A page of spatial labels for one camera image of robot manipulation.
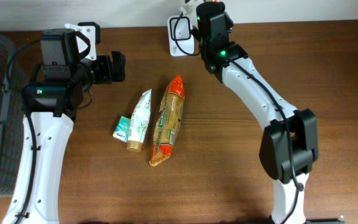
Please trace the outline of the white cream tube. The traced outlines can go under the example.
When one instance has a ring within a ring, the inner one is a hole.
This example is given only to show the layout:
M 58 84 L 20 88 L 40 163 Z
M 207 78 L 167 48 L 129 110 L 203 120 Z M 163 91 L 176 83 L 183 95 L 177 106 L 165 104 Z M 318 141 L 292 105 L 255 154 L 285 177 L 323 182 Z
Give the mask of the white cream tube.
M 137 102 L 129 126 L 127 149 L 140 152 L 144 143 L 151 114 L 152 90 L 145 91 Z

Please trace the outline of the teal tissue pack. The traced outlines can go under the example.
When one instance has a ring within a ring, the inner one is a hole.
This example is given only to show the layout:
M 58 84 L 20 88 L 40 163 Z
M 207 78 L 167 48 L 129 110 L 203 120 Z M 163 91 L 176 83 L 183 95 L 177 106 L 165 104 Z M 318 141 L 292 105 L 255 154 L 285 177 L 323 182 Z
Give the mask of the teal tissue pack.
M 128 142 L 130 123 L 131 123 L 130 118 L 121 116 L 112 134 L 113 138 L 118 139 L 122 142 Z

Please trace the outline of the orange pasta package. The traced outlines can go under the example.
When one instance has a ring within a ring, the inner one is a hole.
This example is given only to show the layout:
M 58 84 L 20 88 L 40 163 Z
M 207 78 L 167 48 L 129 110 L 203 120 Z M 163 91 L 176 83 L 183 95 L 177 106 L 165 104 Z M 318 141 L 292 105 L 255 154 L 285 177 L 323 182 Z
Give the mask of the orange pasta package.
M 155 167 L 172 156 L 175 140 L 180 129 L 185 99 L 185 87 L 177 75 L 166 87 L 156 121 L 152 157 L 149 164 Z

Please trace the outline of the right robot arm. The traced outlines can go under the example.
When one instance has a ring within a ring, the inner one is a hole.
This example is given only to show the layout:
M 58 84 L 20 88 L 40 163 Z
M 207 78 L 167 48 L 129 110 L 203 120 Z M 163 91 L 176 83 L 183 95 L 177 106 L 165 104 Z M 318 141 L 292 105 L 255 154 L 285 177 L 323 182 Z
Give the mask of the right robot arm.
M 234 25 L 223 2 L 195 9 L 195 37 L 209 73 L 248 107 L 262 131 L 259 159 L 273 180 L 271 223 L 306 223 L 305 185 L 318 160 L 317 119 L 282 98 L 261 76 L 247 52 L 229 39 Z

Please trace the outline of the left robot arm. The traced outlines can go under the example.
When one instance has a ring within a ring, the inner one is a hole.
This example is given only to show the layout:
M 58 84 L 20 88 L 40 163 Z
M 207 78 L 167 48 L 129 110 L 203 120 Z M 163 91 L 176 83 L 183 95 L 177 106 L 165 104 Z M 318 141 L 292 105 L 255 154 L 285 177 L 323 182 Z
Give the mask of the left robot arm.
M 63 158 L 76 113 L 94 84 L 125 79 L 126 57 L 113 51 L 96 60 L 41 62 L 20 91 L 24 142 L 11 204 L 3 223 L 59 223 Z

